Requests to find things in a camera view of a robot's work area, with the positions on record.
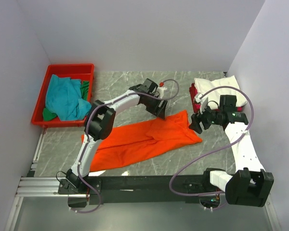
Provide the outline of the orange t shirt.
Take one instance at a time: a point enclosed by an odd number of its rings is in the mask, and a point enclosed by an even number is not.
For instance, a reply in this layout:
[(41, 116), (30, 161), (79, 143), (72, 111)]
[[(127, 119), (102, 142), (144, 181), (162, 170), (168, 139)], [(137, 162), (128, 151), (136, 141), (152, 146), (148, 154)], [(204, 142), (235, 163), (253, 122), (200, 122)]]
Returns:
[(165, 119), (116, 127), (98, 147), (90, 172), (126, 167), (201, 142), (189, 128), (186, 110)]

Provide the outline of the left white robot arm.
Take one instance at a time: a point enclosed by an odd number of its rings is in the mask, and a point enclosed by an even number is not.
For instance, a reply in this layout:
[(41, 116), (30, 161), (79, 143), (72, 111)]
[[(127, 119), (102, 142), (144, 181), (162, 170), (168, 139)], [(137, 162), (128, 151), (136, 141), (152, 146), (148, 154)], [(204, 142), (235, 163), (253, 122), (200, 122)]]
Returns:
[(143, 84), (130, 87), (112, 100), (96, 100), (85, 121), (85, 134), (80, 152), (72, 167), (66, 171), (65, 178), (60, 180), (58, 194), (81, 194), (91, 191), (86, 182), (91, 162), (101, 142), (113, 130), (115, 117), (131, 107), (143, 104), (146, 111), (164, 119), (168, 102), (164, 98), (166, 90), (164, 82), (157, 84), (147, 78)]

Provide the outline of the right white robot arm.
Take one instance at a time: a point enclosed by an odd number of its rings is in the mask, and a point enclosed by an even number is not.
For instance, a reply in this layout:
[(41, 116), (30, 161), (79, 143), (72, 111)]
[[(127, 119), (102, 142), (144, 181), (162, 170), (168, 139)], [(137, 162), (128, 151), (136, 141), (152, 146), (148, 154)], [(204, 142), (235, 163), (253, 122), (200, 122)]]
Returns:
[(271, 172), (265, 171), (253, 147), (249, 121), (236, 107), (235, 95), (221, 95), (219, 108), (212, 110), (208, 97), (198, 93), (194, 100), (200, 109), (192, 114), (189, 128), (200, 134), (212, 125), (223, 127), (232, 148), (236, 172), (208, 168), (202, 180), (202, 188), (212, 192), (219, 188), (231, 205), (263, 207), (274, 183)]

